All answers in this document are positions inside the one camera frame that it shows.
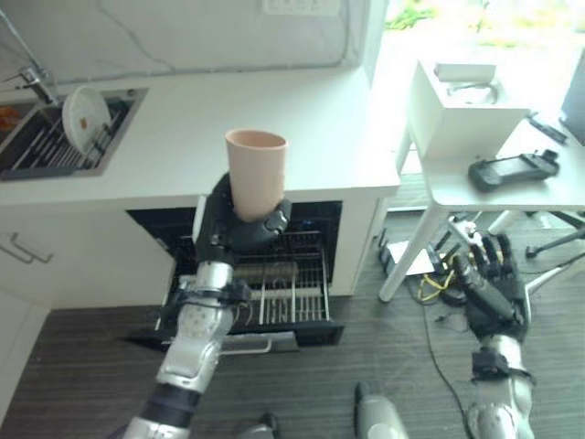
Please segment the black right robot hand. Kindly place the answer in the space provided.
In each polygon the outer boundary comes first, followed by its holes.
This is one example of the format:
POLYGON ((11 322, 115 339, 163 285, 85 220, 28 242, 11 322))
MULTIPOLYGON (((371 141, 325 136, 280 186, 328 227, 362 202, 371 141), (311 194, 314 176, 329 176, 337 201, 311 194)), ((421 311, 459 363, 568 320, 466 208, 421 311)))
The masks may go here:
POLYGON ((502 335, 524 342, 530 325, 529 301, 510 240, 505 234, 483 236, 482 245, 473 244, 470 251, 472 259, 457 254, 452 261, 467 298, 470 329, 480 341, 502 335))

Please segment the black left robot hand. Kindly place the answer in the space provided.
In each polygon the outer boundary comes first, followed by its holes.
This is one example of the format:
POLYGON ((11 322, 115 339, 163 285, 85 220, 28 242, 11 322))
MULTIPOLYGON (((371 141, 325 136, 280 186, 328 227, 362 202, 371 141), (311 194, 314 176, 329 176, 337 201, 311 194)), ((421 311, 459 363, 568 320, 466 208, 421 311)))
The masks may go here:
POLYGON ((235 265, 240 255, 270 247, 286 231, 291 212, 292 203, 285 198, 260 219, 240 219, 234 210, 229 173, 224 174, 207 197, 195 242, 197 261, 235 265))

